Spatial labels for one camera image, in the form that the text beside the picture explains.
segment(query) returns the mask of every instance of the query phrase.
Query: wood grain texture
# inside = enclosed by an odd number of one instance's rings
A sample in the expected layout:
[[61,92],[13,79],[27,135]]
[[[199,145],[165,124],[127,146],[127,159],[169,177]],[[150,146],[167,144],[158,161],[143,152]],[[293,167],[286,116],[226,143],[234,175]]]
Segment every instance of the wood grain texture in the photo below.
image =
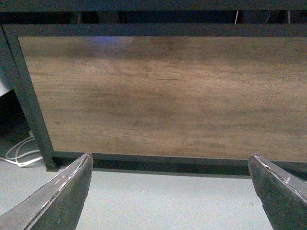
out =
[[54,150],[307,161],[307,39],[20,37]]

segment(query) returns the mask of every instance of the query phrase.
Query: black metal frame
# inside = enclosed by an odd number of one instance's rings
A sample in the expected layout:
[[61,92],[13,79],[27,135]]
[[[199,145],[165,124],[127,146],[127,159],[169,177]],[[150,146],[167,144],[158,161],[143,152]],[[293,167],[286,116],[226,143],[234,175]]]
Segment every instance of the black metal frame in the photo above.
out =
[[[19,36],[252,36],[306,37],[303,24],[9,24],[0,34],[1,50],[6,74],[10,77],[29,126],[41,149],[47,170],[56,170],[56,158],[77,158],[82,153],[54,151],[33,89],[30,75],[18,42]],[[94,159],[116,161],[147,161],[204,165],[245,166],[248,160],[141,156],[123,154],[93,154]],[[305,172],[306,162],[275,161],[284,169]]]
[[307,0],[2,0],[0,12],[305,10]]

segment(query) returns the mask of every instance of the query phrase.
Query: floor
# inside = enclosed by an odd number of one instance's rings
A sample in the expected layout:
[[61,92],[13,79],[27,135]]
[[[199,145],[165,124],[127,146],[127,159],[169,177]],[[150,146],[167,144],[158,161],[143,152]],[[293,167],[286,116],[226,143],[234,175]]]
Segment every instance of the floor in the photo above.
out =
[[[5,124],[0,126],[0,156],[27,137],[29,131],[20,115]],[[21,154],[35,148],[35,143],[29,143]],[[42,161],[29,168],[0,161],[0,215],[56,174],[46,172]],[[77,229],[271,230],[272,227],[249,176],[163,174],[151,168],[151,172],[93,171]]]

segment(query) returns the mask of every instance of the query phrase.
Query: furniture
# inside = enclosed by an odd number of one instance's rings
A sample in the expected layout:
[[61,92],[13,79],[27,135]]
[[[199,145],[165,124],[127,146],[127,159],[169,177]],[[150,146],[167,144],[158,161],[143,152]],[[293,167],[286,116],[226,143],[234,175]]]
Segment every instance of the furniture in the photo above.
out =
[[234,166],[258,152],[305,171],[305,1],[29,2],[10,10],[71,12],[57,24],[6,14],[0,38],[49,170],[83,152]]

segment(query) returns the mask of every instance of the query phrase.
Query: dark gap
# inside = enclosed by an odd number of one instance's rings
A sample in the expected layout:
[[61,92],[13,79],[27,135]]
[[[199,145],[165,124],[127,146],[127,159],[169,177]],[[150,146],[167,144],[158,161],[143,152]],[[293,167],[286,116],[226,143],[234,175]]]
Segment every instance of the dark gap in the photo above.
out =
[[[290,11],[291,23],[307,23],[307,11]],[[1,24],[289,23],[288,11],[84,11],[1,12]]]

